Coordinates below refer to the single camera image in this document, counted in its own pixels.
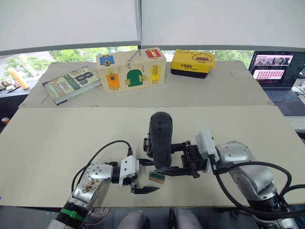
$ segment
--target laptop keyboard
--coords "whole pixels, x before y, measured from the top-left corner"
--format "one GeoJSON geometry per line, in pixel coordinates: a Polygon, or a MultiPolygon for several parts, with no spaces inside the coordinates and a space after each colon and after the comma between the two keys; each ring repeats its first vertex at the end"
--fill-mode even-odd
{"type": "Polygon", "coordinates": [[[298,102],[299,98],[292,91],[265,91],[273,102],[298,102]]]}

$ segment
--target book cover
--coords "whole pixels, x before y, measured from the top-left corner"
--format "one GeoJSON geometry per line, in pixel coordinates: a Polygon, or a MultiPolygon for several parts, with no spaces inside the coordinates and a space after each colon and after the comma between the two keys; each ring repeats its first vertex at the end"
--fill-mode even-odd
{"type": "Polygon", "coordinates": [[[76,93],[77,90],[79,90],[80,94],[83,93],[84,87],[87,87],[88,90],[96,87],[95,82],[99,80],[98,75],[86,66],[44,82],[42,86],[56,102],[61,97],[65,97],[65,100],[75,97],[79,94],[76,93]]]}

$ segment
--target wooden box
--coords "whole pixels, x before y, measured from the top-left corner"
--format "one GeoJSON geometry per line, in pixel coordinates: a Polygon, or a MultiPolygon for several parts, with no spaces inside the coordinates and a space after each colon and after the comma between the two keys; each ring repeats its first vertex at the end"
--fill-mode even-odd
{"type": "Polygon", "coordinates": [[[98,55],[96,62],[107,94],[164,84],[166,58],[159,48],[98,55]]]}

